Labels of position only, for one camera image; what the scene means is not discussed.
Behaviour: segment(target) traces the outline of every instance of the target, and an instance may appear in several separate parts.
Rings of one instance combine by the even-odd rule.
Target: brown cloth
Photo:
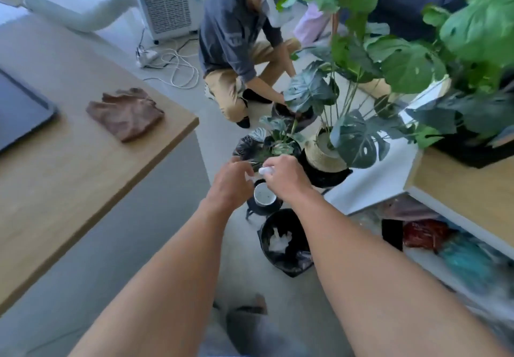
[[[86,112],[122,142],[143,135],[164,116],[141,88],[104,93],[102,102],[90,101]]]

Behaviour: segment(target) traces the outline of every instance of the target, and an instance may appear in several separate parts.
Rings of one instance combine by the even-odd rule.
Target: man
[[[268,186],[300,218],[320,282],[357,357],[511,356],[435,278],[328,204],[294,157],[270,158],[264,166],[274,167],[265,176]],[[219,326],[206,331],[225,225],[254,188],[245,173],[254,174],[235,157],[223,166],[195,214],[107,306],[70,357],[193,357],[198,350],[211,357],[305,356],[251,316],[266,314],[262,302],[241,308],[245,317],[228,318],[233,344]],[[210,348],[200,347],[204,336],[215,339]]]
[[[210,91],[223,115],[242,128],[250,127],[247,101],[284,104],[284,96],[273,85],[284,71],[290,77],[296,75],[289,55],[300,44],[296,39],[282,39],[280,28],[271,26],[266,16],[264,3],[265,0],[205,0],[200,26],[199,57],[206,93]],[[269,42],[255,42],[260,30]],[[255,65],[263,62],[269,63],[257,76]],[[236,87],[238,77],[247,87],[242,98]]]

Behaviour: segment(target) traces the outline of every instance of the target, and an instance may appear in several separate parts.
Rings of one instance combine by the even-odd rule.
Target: power strip
[[[144,68],[145,66],[151,64],[157,58],[159,58],[160,53],[155,50],[137,50],[136,52],[136,63],[139,68]]]

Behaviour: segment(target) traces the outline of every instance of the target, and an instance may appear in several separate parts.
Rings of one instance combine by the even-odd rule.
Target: red bag
[[[446,223],[425,219],[409,222],[403,226],[403,244],[408,248],[423,248],[434,250],[436,253],[450,237]]]

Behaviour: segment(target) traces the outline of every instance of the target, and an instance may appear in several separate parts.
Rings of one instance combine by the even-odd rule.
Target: white cup
[[[268,188],[265,182],[262,182],[254,189],[254,199],[257,205],[265,207],[272,205],[277,199],[277,196]]]

